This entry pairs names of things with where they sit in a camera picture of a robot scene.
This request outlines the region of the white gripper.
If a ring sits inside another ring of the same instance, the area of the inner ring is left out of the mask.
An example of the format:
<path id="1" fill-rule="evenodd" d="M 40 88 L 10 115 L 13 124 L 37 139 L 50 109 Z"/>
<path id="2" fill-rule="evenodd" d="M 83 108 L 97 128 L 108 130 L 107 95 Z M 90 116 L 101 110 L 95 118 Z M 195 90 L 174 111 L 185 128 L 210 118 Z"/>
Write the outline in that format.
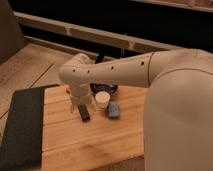
<path id="1" fill-rule="evenodd" d="M 74 105 L 85 105 L 92 101 L 92 93 L 88 84 L 70 85 L 70 99 Z M 74 105 L 70 105 L 70 112 L 75 110 Z M 96 111 L 96 104 L 92 101 L 89 105 L 91 111 Z"/>

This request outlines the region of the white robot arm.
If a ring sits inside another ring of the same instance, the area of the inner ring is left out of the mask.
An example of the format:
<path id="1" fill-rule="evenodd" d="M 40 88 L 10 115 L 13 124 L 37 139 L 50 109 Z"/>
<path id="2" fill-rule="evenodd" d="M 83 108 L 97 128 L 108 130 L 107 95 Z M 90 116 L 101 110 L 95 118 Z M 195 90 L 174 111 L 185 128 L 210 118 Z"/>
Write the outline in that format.
<path id="1" fill-rule="evenodd" d="M 145 171 L 213 171 L 213 53 L 151 52 L 93 64 L 77 54 L 59 70 L 71 101 L 90 101 L 89 85 L 146 87 Z"/>

